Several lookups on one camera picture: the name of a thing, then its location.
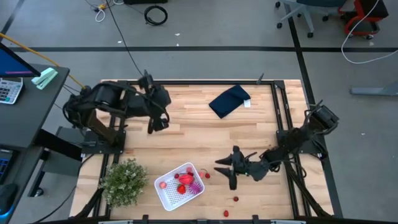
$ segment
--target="white basket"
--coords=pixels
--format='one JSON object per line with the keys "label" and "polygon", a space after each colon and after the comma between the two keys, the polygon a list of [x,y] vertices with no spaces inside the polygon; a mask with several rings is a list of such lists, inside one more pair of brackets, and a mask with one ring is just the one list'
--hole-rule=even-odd
{"label": "white basket", "polygon": [[[187,167],[192,168],[193,172],[193,177],[195,178],[195,182],[197,182],[201,186],[201,192],[199,194],[192,194],[189,191],[189,187],[187,187],[187,192],[185,194],[180,194],[177,192],[177,187],[180,184],[178,179],[174,178],[175,174],[181,174],[181,173],[186,173],[187,172]],[[167,184],[165,189],[161,189],[159,184],[161,182],[165,182]],[[167,211],[172,211],[179,206],[189,202],[190,200],[194,199],[198,195],[202,194],[205,191],[205,185],[201,181],[201,178],[193,166],[192,163],[188,162],[170,172],[167,174],[163,175],[162,177],[159,177],[158,179],[155,180],[155,189],[157,192],[157,195],[159,195],[160,201],[162,202],[162,205],[164,209]]]}

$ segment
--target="green plant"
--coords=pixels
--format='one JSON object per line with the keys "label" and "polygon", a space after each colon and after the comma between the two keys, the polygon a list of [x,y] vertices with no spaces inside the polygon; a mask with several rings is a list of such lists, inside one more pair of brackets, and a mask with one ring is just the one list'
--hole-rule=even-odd
{"label": "green plant", "polygon": [[104,196],[112,207],[137,205],[137,198],[143,194],[148,183],[148,171],[139,165],[136,159],[128,159],[120,164],[112,164],[107,168],[106,176],[101,179]]}

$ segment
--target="red chair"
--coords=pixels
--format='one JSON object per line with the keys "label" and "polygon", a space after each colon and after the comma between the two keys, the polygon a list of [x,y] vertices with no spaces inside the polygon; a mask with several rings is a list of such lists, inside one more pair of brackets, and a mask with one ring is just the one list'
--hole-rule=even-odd
{"label": "red chair", "polygon": [[[339,13],[342,14],[341,18],[346,21],[344,32],[347,35],[351,32],[354,26],[369,13],[375,3],[377,3],[377,0],[355,0],[355,11],[342,12],[341,8],[339,8]],[[387,8],[384,5],[383,0],[379,0],[377,6],[373,9],[370,15],[368,15],[368,17],[355,28],[350,37],[361,35],[368,40],[372,39],[373,35],[380,31],[380,27],[376,22],[386,18],[387,16]]]}

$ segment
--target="monitor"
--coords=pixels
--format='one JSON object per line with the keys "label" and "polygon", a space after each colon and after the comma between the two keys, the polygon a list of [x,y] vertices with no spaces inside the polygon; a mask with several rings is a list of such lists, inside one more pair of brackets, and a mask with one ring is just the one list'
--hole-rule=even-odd
{"label": "monitor", "polygon": [[0,43],[0,78],[37,77],[40,72]]}

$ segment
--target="wooden table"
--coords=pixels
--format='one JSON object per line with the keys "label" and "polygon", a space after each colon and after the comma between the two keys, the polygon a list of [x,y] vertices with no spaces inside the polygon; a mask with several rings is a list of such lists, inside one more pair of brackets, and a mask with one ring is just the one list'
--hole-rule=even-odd
{"label": "wooden table", "polygon": [[[294,126],[300,127],[307,109],[300,80],[284,80]],[[278,173],[269,172],[259,182],[251,177],[238,176],[238,189],[229,190],[225,176],[213,170],[215,160],[232,152],[233,145],[241,148],[244,155],[259,154],[277,145],[275,132],[277,120],[271,88],[269,85],[242,85],[251,96],[251,107],[240,106],[223,119],[208,106],[219,94],[231,85],[169,85],[172,104],[167,107],[170,127],[158,133],[147,134],[148,118],[126,120],[128,127],[126,147],[119,162],[136,158],[147,167],[149,184],[145,194],[136,206],[114,208],[111,219],[225,219],[223,211],[229,211],[228,219],[292,218],[289,189],[284,167]],[[278,92],[280,107],[282,98]],[[110,116],[98,112],[98,117],[109,124]],[[282,120],[287,129],[286,118]],[[305,183],[318,203],[328,213],[333,213],[325,176],[320,161],[309,155],[301,155],[303,167],[307,170]],[[103,155],[93,156],[82,168],[77,182],[70,215],[77,214],[91,198],[98,187]],[[186,162],[192,162],[197,169],[206,169],[211,178],[203,179],[206,190],[199,197],[172,212],[166,211],[155,191],[154,181]],[[299,190],[296,190],[303,215]]]}

